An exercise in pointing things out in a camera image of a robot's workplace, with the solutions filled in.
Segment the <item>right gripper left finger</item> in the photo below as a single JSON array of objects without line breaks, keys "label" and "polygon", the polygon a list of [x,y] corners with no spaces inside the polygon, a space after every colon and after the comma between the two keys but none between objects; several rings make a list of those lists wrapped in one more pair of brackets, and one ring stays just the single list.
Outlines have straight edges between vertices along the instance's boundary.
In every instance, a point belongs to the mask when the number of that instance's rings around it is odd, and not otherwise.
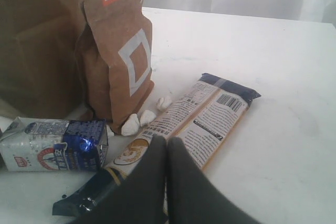
[{"label": "right gripper left finger", "polygon": [[165,162],[166,140],[155,135],[125,181],[72,223],[165,223]]}]

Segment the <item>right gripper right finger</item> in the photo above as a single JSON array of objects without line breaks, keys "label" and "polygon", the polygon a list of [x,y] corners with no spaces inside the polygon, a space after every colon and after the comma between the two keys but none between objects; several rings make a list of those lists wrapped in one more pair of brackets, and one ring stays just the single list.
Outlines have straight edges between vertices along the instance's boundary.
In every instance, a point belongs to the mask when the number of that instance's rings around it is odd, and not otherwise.
[{"label": "right gripper right finger", "polygon": [[167,144],[166,179],[169,223],[259,223],[213,186],[178,137]]}]

